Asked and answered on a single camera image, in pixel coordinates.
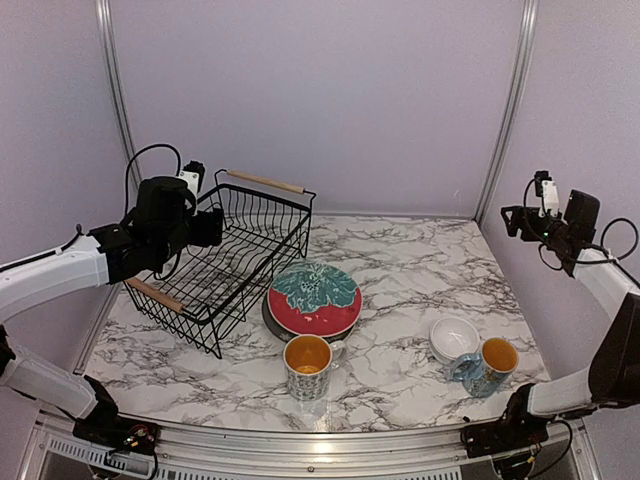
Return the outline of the black wire dish rack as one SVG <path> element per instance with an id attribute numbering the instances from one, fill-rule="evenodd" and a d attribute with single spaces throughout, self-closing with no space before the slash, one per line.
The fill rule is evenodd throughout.
<path id="1" fill-rule="evenodd" d="M 164 275 L 142 273 L 124 287 L 140 313 L 219 357 L 274 277 L 306 257 L 316 194 L 230 169 L 214 179 L 198 206 L 221 212 L 220 245 L 187 247 Z"/>

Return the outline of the red teal floral plate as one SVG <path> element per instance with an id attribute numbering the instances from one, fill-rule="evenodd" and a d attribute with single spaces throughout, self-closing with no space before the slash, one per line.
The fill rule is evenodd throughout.
<path id="1" fill-rule="evenodd" d="M 293 264 L 276 275 L 266 295 L 275 324 L 294 334 L 334 337 L 359 319 L 363 295 L 343 270 L 320 262 Z"/>

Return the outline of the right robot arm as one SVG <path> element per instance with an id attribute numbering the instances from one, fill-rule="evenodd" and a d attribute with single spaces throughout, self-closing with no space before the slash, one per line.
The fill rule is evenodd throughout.
<path id="1" fill-rule="evenodd" d="M 610 326 L 590 364 L 545 383 L 527 384 L 511 396 L 495 430 L 506 448 L 515 448 L 534 431 L 534 421 L 562 415 L 588 415 L 599 408 L 622 409 L 639 403 L 639 282 L 620 260 L 593 239 L 600 208 L 597 198 L 573 190 L 566 210 L 557 209 L 557 189 L 545 180 L 536 189 L 539 207 L 520 205 L 500 211 L 507 234 L 553 252 L 560 270 L 581 283 L 600 304 Z"/>

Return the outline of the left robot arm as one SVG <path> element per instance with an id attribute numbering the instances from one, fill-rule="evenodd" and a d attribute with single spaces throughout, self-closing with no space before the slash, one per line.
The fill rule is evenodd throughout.
<path id="1" fill-rule="evenodd" d="M 135 206 L 120 222 L 77 232 L 63 246 L 2 266 L 2 321 L 76 291 L 114 285 L 143 271 L 162 273 L 188 246 L 219 245 L 223 213 L 198 210 L 198 182 L 198 174 L 188 172 L 145 180 Z M 98 381 L 71 374 L 6 335 L 1 337 L 1 384 L 86 421 L 106 445 L 126 436 L 115 401 Z"/>

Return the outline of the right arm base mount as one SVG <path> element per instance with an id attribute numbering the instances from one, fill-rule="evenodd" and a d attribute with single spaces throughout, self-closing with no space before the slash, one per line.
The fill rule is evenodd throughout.
<path id="1" fill-rule="evenodd" d="M 469 424 L 461 430 L 460 440 L 469 458 L 501 454 L 546 441 L 547 424 L 547 420 L 517 420 L 511 424 L 505 419 Z"/>

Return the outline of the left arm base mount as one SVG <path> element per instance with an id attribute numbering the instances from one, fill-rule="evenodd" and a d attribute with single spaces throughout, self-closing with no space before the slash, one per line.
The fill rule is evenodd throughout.
<path id="1" fill-rule="evenodd" d="M 116 452 L 134 452 L 141 455 L 155 453 L 160 434 L 160 426 L 152 422 L 118 417 L 107 426 L 90 425 L 78 421 L 73 428 L 73 436 Z"/>

